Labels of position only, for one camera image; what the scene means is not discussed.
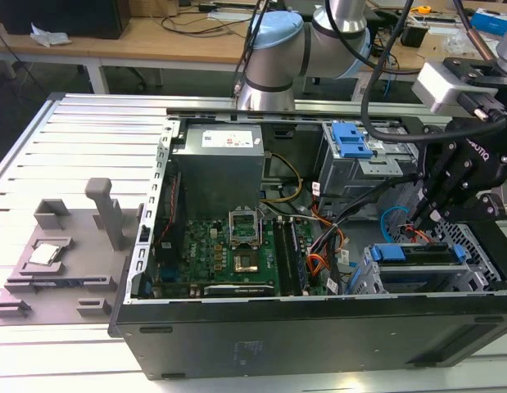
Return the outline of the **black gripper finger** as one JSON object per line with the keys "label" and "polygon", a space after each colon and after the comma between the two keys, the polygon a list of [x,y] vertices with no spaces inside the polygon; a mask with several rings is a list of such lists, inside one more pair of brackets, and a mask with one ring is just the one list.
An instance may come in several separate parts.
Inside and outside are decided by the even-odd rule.
{"label": "black gripper finger", "polygon": [[446,197],[437,212],[441,219],[448,222],[479,221],[487,217],[487,208],[477,198],[471,188],[471,176],[476,172],[472,162],[449,165],[446,170],[446,181],[441,191]]}
{"label": "black gripper finger", "polygon": [[457,142],[451,141],[426,144],[419,153],[418,177],[422,185],[421,196],[412,215],[415,229],[432,229],[441,218],[437,209],[446,197],[441,188],[456,152]]}

